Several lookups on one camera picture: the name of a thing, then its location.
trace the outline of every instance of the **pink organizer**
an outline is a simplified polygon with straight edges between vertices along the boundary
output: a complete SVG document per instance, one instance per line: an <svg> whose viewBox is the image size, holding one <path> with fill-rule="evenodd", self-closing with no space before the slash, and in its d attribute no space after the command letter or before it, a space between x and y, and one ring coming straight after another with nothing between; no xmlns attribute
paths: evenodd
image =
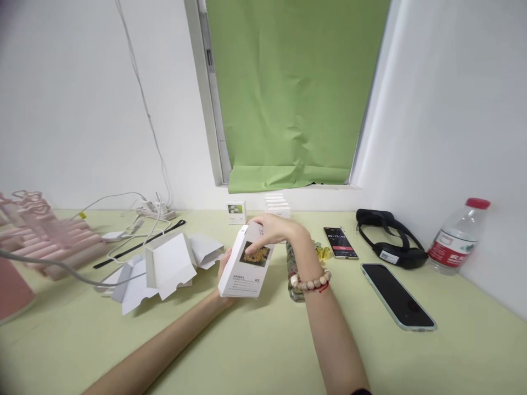
<svg viewBox="0 0 527 395"><path fill-rule="evenodd" d="M108 252L108 246L89 225L81 220L57 219L40 192L17 191L13 194L19 200L0 199L10 207L18 207L15 212L16 224L23 224L0 232L0 248L16 255L29 258L60 261L71 268L79 268ZM38 263L25 263L51 280L67 275L67 271L58 266Z"/></svg>

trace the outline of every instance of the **phone screen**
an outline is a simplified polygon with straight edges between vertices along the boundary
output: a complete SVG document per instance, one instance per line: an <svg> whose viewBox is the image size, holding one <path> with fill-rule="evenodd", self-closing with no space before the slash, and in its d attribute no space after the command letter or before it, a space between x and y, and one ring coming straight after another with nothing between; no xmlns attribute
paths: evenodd
<svg viewBox="0 0 527 395"><path fill-rule="evenodd" d="M328 237L329 244L333 250L335 257L345 257L349 259L357 259L358 256L353 250L346 235L340 228L324 228L324 232Z"/></svg>
<svg viewBox="0 0 527 395"><path fill-rule="evenodd" d="M385 265L363 264L362 269L368 274L400 322L406 326L434 326L430 316Z"/></svg>

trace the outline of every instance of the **red bottle cap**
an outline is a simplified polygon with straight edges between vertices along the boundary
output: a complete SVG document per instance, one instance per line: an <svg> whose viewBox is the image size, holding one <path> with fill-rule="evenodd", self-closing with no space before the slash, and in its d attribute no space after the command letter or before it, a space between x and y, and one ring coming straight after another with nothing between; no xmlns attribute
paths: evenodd
<svg viewBox="0 0 527 395"><path fill-rule="evenodd" d="M465 205L473 208L479 208L480 210L486 210L490 206L490 202L485 199L478 199L477 197L471 197L467 199Z"/></svg>

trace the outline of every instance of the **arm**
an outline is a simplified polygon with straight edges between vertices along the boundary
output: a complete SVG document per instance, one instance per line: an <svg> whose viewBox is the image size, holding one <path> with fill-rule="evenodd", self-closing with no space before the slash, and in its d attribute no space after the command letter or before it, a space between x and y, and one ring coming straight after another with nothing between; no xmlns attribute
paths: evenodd
<svg viewBox="0 0 527 395"><path fill-rule="evenodd" d="M220 260L221 277L231 249ZM216 288L209 296L151 338L84 392L85 395L142 394L194 338L234 303Z"/></svg>
<svg viewBox="0 0 527 395"><path fill-rule="evenodd" d="M253 218L253 221L263 225L264 234L248 248L249 253L266 244L288 240L295 251L302 281L323 274L311 236L303 226L271 214ZM362 388L368 390L361 356L331 286L322 292L305 291L304 296L318 364L328 394L350 395Z"/></svg>

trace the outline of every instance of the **window frame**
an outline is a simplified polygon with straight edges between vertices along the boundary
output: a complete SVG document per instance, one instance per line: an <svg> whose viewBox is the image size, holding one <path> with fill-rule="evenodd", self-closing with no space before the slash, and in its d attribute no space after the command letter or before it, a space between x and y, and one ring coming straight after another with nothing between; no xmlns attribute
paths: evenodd
<svg viewBox="0 0 527 395"><path fill-rule="evenodd" d="M184 4L187 12L190 41L194 54L201 104L203 107L212 172L216 186L226 186L229 181L229 174L232 170L232 166L227 150L225 132L223 130L220 95L217 86L214 54L212 52L210 41L205 1L206 0L184 0ZM362 117L361 130L359 132L350 174L345 184L321 185L322 187L334 189L347 189L347 187L350 189L360 189L358 185L360 183L360 176L364 167L363 165L368 156L367 146L371 140L371 123L377 108L377 99L380 91L379 80L383 79L386 69L389 47L391 46L392 25L395 23L400 3L401 0L391 0L390 2L383 39L379 48L377 61L375 62L373 81L366 101L364 115Z"/></svg>

